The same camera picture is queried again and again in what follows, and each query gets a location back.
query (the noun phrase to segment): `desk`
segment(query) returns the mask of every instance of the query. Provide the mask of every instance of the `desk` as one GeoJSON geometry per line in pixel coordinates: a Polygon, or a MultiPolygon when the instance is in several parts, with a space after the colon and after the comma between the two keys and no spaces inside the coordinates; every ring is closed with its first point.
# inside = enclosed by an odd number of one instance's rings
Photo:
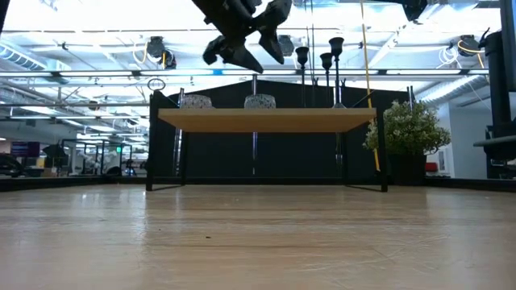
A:
{"type": "Polygon", "coordinates": [[[387,191],[383,114],[379,112],[377,116],[376,109],[159,109],[157,113],[158,118],[183,131],[182,185],[186,182],[189,133],[337,133],[344,137],[346,132],[377,117],[381,191],[387,191]]]}

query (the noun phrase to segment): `white wall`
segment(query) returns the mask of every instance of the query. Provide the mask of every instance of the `white wall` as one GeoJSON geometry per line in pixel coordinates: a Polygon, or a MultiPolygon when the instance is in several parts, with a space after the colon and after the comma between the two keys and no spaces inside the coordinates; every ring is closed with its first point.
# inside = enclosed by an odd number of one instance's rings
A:
{"type": "Polygon", "coordinates": [[[473,144],[485,139],[486,127],[493,123],[491,112],[487,108],[451,108],[450,122],[455,178],[486,179],[484,149],[473,144]]]}
{"type": "Polygon", "coordinates": [[[9,140],[55,144],[61,139],[75,139],[77,131],[70,126],[51,124],[46,120],[37,120],[36,126],[27,126],[24,121],[0,122],[0,137],[9,140]]]}
{"type": "MultiPolygon", "coordinates": [[[[438,125],[442,128],[448,129],[450,132],[452,131],[452,125],[450,123],[450,106],[448,103],[439,105],[437,110],[437,117],[439,118],[438,125]]],[[[445,152],[445,166],[447,167],[446,173],[440,172],[440,175],[448,175],[451,178],[455,177],[455,166],[453,164],[453,146],[452,144],[448,144],[440,148],[445,152]]],[[[429,155],[427,157],[427,162],[434,162],[439,164],[439,155],[435,153],[433,155],[429,155]]]]}

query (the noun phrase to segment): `black wall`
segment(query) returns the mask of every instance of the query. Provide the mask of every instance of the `black wall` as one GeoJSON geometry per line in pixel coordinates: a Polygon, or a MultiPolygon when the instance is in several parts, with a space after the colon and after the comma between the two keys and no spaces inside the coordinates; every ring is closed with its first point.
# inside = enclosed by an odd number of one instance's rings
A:
{"type": "MultiPolygon", "coordinates": [[[[302,86],[290,83],[258,81],[258,93],[273,95],[277,108],[303,107],[302,86]]],[[[250,81],[195,92],[211,98],[215,108],[243,108],[245,97],[252,94],[250,81]]],[[[351,107],[366,96],[365,89],[343,89],[343,103],[351,107]]],[[[177,100],[177,95],[170,96],[177,100]]],[[[386,109],[394,99],[406,98],[406,92],[375,91],[373,106],[386,109]]],[[[310,107],[329,108],[326,87],[306,86],[306,100],[310,107]]],[[[174,104],[162,98],[161,107],[174,104]]],[[[359,107],[367,107],[364,101],[359,107]]],[[[367,125],[350,132],[347,149],[350,180],[376,180],[372,152],[362,148],[367,125]]],[[[158,123],[158,148],[155,164],[156,176],[175,176],[174,139],[176,129],[168,123],[158,123]]],[[[335,134],[258,134],[257,157],[253,159],[252,134],[201,134],[189,135],[188,177],[337,177],[335,162],[335,134]]]]}
{"type": "MultiPolygon", "coordinates": [[[[366,89],[342,88],[342,100],[347,108],[354,106],[367,95],[368,91],[366,89]]],[[[396,100],[399,102],[408,101],[408,96],[406,91],[385,90],[373,90],[370,95],[372,107],[377,108],[377,110],[387,110],[396,100]]],[[[364,99],[356,107],[368,108],[367,99],[364,99]]],[[[349,167],[350,180],[364,180],[368,182],[374,179],[376,171],[374,153],[365,149],[362,145],[367,132],[368,124],[364,124],[347,133],[347,165],[349,167]]]]}

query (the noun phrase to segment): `plant pot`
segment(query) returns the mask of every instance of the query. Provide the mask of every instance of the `plant pot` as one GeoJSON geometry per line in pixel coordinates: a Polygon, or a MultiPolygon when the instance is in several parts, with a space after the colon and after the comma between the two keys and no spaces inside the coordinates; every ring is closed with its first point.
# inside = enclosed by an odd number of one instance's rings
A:
{"type": "Polygon", "coordinates": [[[389,155],[395,185],[418,186],[425,182],[426,155],[389,155]]]}

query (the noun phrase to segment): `black candlestick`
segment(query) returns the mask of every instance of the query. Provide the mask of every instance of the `black candlestick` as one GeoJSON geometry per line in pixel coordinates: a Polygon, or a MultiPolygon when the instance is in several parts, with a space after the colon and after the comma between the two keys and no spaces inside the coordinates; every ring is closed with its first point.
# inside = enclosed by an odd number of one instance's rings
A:
{"type": "Polygon", "coordinates": [[[301,91],[301,102],[306,107],[306,89],[305,89],[305,64],[308,61],[307,47],[296,48],[296,54],[298,54],[298,63],[301,65],[301,78],[302,78],[302,91],[301,91]]]}
{"type": "Polygon", "coordinates": [[[330,45],[331,45],[331,54],[335,57],[335,70],[336,70],[336,79],[335,79],[335,96],[336,96],[336,102],[335,104],[342,104],[342,100],[340,99],[340,80],[339,80],[339,56],[342,53],[342,45],[344,43],[344,38],[342,37],[335,37],[330,39],[330,45]]]}
{"type": "Polygon", "coordinates": [[[326,98],[330,106],[333,106],[330,94],[330,68],[333,65],[333,55],[329,52],[321,55],[322,67],[326,69],[326,98]]]}

